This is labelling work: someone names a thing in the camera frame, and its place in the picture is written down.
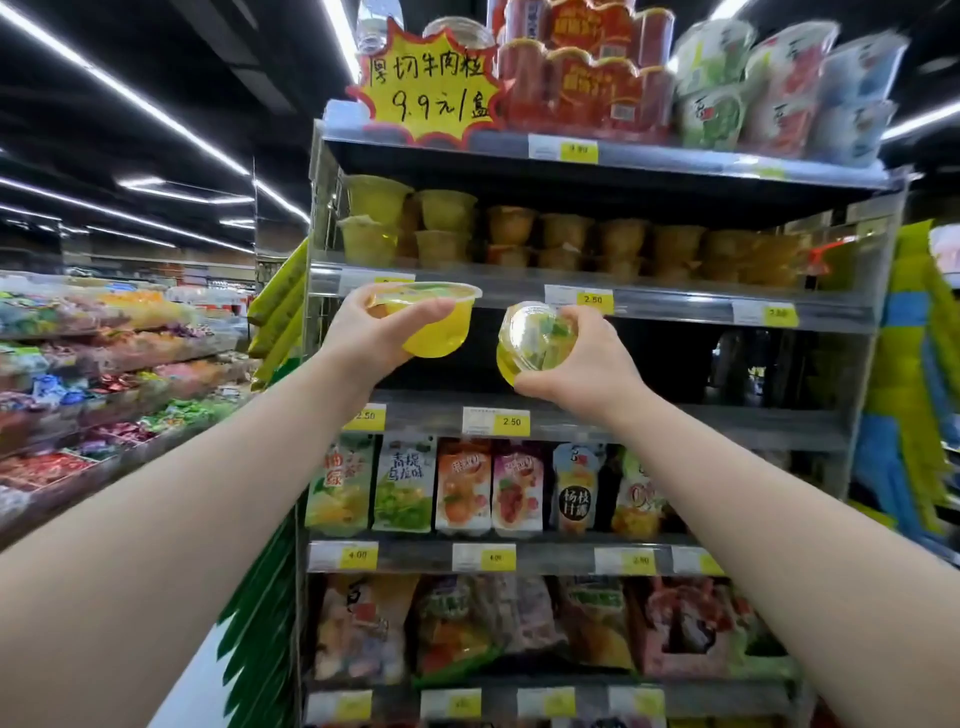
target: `black ceiling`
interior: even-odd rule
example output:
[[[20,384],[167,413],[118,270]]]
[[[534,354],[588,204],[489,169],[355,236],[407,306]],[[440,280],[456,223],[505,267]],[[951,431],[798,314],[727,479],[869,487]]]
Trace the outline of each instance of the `black ceiling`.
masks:
[[[310,119],[344,97],[347,71],[321,0],[4,0],[28,15],[199,136],[217,145],[301,209],[309,209]],[[671,4],[676,35],[707,16],[717,0]],[[348,14],[357,0],[346,0]],[[406,27],[419,32],[439,15],[485,18],[484,0],[405,0]],[[753,0],[740,16],[761,37],[794,22],[831,17],[841,41],[886,28],[913,38],[894,91],[898,118],[960,98],[960,0]],[[936,61],[940,70],[926,64]],[[235,194],[251,183],[161,126],[35,39],[0,20],[0,176],[154,217],[212,237],[249,242],[214,209],[148,197],[118,187],[133,174]],[[891,164],[912,162],[931,181],[960,180],[960,132],[888,144]],[[932,174],[940,169],[939,175]],[[68,208],[0,186],[0,204],[57,214]],[[273,203],[259,212],[287,219]],[[96,213],[72,215],[99,221]],[[121,227],[110,221],[114,227]],[[125,230],[148,234],[136,225]],[[157,237],[183,243],[184,240]]]

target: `person's left hand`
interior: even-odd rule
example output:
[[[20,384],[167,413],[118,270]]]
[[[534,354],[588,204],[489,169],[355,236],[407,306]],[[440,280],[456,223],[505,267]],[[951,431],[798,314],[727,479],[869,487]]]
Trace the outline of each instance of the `person's left hand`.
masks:
[[[428,299],[375,318],[367,303],[378,288],[386,285],[371,283],[350,293],[313,357],[319,360],[318,366],[332,368],[342,382],[351,417],[368,402],[380,379],[411,358],[403,350],[404,342],[427,324],[446,318],[456,303],[453,299]]]

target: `handwritten sign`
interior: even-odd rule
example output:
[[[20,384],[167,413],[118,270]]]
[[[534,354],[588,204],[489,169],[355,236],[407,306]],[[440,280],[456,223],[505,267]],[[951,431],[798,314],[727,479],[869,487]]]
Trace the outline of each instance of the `handwritten sign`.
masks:
[[[494,54],[468,50],[449,30],[406,33],[388,18],[386,46],[360,57],[360,84],[347,93],[367,105],[373,122],[400,126],[411,141],[439,136],[463,146],[474,129],[500,126]]]

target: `yellow jelly cup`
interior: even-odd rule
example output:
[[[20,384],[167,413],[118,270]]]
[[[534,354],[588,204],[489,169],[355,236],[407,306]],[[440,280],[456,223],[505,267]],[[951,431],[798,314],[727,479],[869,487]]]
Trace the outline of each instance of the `yellow jelly cup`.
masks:
[[[520,372],[542,372],[560,365],[577,343],[574,322],[539,301],[507,309],[497,336],[496,368],[514,386]]]
[[[467,340],[473,302],[481,296],[483,291],[466,283],[396,283],[377,290],[367,303],[367,308],[383,306],[381,310],[372,310],[371,314],[389,316],[427,299],[453,299],[456,304],[449,316],[435,324],[427,324],[403,345],[403,349],[413,356],[435,359],[457,351]]]
[[[337,223],[344,236],[344,257],[350,265],[390,267],[396,258],[397,230],[367,215]]]
[[[414,191],[403,182],[370,175],[349,175],[345,182],[350,215],[367,215],[384,225],[399,224],[403,201]]]
[[[472,232],[477,199],[452,189],[424,189],[417,193],[423,224],[430,231]]]

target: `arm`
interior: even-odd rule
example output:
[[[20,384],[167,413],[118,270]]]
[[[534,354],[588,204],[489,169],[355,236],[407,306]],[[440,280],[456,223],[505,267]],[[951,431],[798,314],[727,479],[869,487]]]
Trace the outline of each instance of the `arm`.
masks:
[[[570,357],[517,391],[639,457],[846,725],[955,726],[960,574],[655,395],[599,313],[564,313],[579,325]]]
[[[452,302],[341,307],[320,352],[208,432],[0,554],[5,725],[146,725],[401,345]]]

